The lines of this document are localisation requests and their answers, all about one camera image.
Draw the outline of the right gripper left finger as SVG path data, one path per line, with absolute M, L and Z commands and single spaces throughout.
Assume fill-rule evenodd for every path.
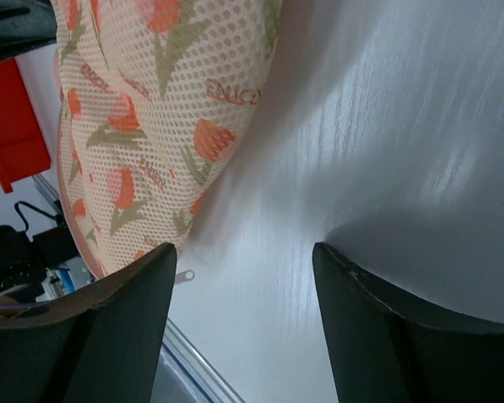
M 164 243 L 56 300 L 0 317 L 0 402 L 148 402 L 176 276 Z

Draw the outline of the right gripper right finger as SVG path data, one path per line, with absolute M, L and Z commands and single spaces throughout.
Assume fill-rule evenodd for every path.
M 415 296 L 316 243 L 312 265 L 340 402 L 504 402 L 504 324 Z

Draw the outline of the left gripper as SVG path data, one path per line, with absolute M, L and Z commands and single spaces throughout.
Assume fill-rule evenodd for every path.
M 56 42 L 51 1 L 0 0 L 0 61 Z

